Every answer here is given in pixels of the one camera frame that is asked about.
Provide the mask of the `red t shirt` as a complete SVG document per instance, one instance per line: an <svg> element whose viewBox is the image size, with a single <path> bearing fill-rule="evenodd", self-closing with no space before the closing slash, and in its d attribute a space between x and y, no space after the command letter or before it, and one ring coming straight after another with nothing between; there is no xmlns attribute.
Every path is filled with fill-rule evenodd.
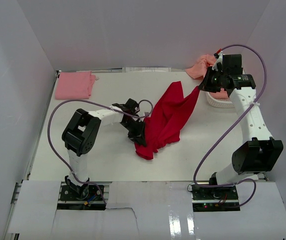
<svg viewBox="0 0 286 240"><path fill-rule="evenodd" d="M151 115L144 119L146 146L135 144L139 157L152 160L159 149L180 140L180 131L193 113L199 93L196 86L188 96L184 96L180 81L168 86Z"/></svg>

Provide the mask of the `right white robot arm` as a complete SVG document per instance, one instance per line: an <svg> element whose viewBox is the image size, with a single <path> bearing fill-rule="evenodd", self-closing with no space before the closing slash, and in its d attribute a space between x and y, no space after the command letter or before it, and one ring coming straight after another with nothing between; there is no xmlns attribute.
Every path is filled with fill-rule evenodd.
<svg viewBox="0 0 286 240"><path fill-rule="evenodd" d="M280 157L284 145L268 130L256 102L257 91L253 76L244 74L241 54L215 54L216 62L207 69L200 84L205 92L225 90L240 118L243 143L232 154L232 162L212 174L208 187L209 195L218 200L227 192L225 184L270 172Z"/></svg>

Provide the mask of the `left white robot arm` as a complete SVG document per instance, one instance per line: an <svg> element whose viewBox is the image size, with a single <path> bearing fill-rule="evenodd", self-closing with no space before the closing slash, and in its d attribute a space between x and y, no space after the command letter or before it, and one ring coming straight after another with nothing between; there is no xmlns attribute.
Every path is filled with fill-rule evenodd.
<svg viewBox="0 0 286 240"><path fill-rule="evenodd" d="M87 172L87 154L93 148L99 128L120 123L128 130L128 138L139 146L146 146L145 123L138 115L139 103L129 99L125 104L115 103L112 106L85 111L76 110L63 131L62 140L69 156L69 165L72 168L65 182L71 189L71 193L77 199L82 200L88 195L89 181Z"/></svg>

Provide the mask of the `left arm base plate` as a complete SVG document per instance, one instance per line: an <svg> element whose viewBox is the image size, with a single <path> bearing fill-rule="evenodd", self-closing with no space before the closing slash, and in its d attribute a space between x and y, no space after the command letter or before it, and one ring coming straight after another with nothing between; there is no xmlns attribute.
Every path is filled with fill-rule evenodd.
<svg viewBox="0 0 286 240"><path fill-rule="evenodd" d="M102 194L94 185L85 188L81 196L76 195L63 183L60 187L60 193L57 202L58 210L81 210L81 211L103 211L106 209L102 199Z"/></svg>

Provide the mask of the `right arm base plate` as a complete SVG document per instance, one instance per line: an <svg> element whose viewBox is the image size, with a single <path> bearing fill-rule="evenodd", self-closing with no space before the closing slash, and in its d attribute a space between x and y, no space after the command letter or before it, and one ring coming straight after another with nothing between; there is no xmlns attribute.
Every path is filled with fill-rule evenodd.
<svg viewBox="0 0 286 240"><path fill-rule="evenodd" d="M240 211L239 197L235 186L200 188L194 183L190 183L187 186L187 191L192 195L195 213Z"/></svg>

